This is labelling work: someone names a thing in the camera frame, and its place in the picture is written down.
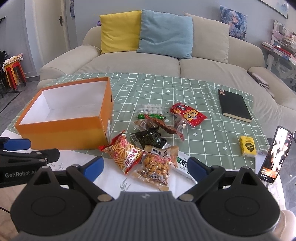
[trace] yellow pillow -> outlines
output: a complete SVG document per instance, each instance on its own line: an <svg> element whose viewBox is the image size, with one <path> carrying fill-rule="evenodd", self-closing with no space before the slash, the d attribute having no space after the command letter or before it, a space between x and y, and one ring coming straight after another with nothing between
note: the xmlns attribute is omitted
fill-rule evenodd
<svg viewBox="0 0 296 241"><path fill-rule="evenodd" d="M139 47L142 11L100 15L102 54L136 51Z"/></svg>

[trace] green checkered tablecloth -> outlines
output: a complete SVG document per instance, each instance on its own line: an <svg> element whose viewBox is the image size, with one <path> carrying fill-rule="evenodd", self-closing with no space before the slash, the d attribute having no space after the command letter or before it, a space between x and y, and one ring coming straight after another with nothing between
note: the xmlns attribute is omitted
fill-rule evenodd
<svg viewBox="0 0 296 241"><path fill-rule="evenodd" d="M136 132L131 122L136 120L134 109L137 104L162 104L168 112L166 124L173 125L174 116L169 113L170 107L177 102L183 102L208 118L195 128L185 129L184 142L177 135L167 134L163 130L161 134L167 138L169 144L178 145L180 151L187 155L200 159L208 166L221 165L226 169L239 169L247 165L254 169L254 159L241 156L239 137L246 135L252 137L256 149L268 150L269 148L262 127L251 109L253 96L227 86L201 80L129 73L66 75L48 85L97 77L110 77L114 100L111 138L122 130L127 130L128 134ZM249 124L223 116L218 89L242 95L253 121ZM7 130L17 133L14 123L18 116ZM79 152L101 155L98 150Z"/></svg>

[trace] orange stool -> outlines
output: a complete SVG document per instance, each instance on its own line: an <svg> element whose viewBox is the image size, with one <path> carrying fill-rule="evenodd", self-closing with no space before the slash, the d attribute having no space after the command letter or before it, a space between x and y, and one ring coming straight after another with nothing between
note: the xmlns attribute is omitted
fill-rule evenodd
<svg viewBox="0 0 296 241"><path fill-rule="evenodd" d="M22 67L20 65L19 60L13 61L10 64L7 64L4 66L5 72L7 75L7 79L9 82L9 85L15 90L17 88L18 79L15 76L15 70L20 78L20 80L24 83L26 86L26 77L24 75L24 72L22 70Z"/></svg>

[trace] picture frame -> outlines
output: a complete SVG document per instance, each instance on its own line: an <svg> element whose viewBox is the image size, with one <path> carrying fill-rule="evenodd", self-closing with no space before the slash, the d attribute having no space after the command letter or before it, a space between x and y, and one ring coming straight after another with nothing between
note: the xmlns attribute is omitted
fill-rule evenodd
<svg viewBox="0 0 296 241"><path fill-rule="evenodd" d="M74 0L70 0L70 13L71 13L71 17L75 17L75 13L74 13Z"/></svg>
<svg viewBox="0 0 296 241"><path fill-rule="evenodd" d="M269 6L280 15L288 19L289 3L288 0L259 0L265 5Z"/></svg>

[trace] blue gripper pad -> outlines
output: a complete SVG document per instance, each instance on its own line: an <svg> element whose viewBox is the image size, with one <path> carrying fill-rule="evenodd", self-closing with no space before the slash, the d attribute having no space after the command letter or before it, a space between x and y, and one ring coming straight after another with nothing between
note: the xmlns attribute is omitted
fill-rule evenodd
<svg viewBox="0 0 296 241"><path fill-rule="evenodd" d="M31 141L29 139L7 139L3 144L4 150L28 150L31 147Z"/></svg>
<svg viewBox="0 0 296 241"><path fill-rule="evenodd" d="M101 156L97 156L85 165L80 167L80 172L91 182L104 170L104 159Z"/></svg>
<svg viewBox="0 0 296 241"><path fill-rule="evenodd" d="M203 164L200 160L195 157L190 157L187 162L187 169L190 175L197 181L200 182L202 179L210 174L211 168Z"/></svg>

